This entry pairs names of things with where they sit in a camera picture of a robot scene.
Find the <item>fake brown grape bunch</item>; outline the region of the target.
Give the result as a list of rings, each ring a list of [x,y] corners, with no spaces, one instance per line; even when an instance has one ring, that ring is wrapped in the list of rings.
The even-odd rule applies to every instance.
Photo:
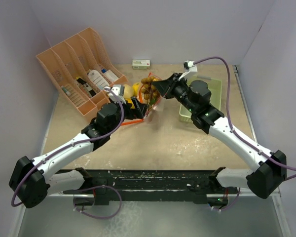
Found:
[[[149,103],[149,105],[153,105],[158,98],[160,97],[159,92],[152,85],[153,81],[158,81],[159,78],[154,76],[150,76],[147,78],[143,78],[141,83],[143,84],[143,88],[141,89],[141,93],[144,95],[144,99]]]

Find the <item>clear zip bag brown food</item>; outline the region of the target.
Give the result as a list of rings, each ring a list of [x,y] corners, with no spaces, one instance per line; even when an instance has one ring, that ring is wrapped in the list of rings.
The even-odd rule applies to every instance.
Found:
[[[157,108],[157,105],[161,102],[162,97],[157,92],[155,87],[151,87],[151,83],[153,81],[160,80],[160,77],[150,72],[146,78],[143,78],[140,82],[133,84],[134,96],[136,96],[141,103],[148,104],[148,109],[143,119],[138,118],[129,122],[123,122],[122,125],[142,123],[149,115],[152,115],[152,111]]]

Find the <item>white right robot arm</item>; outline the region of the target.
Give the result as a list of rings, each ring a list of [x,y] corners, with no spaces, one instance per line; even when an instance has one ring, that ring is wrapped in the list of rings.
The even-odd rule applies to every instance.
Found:
[[[153,81],[152,85],[165,99],[177,99],[189,112],[193,124],[215,137],[235,152],[248,169],[221,167],[210,175],[210,189],[221,193],[229,187],[251,190],[266,199],[286,179],[286,155],[259,145],[229,124],[228,118],[210,103],[211,92],[206,82],[194,80],[187,84],[180,74],[172,74],[166,80]]]

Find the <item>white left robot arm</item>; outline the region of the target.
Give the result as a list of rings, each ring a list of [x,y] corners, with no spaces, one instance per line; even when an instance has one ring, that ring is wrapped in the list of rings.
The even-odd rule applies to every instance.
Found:
[[[131,100],[131,103],[120,100],[105,103],[76,137],[53,151],[33,159],[19,158],[9,180],[14,192],[11,205],[19,206],[16,198],[27,208],[38,205],[56,186],[55,177],[60,169],[103,146],[126,119],[143,119],[148,105],[136,97]]]

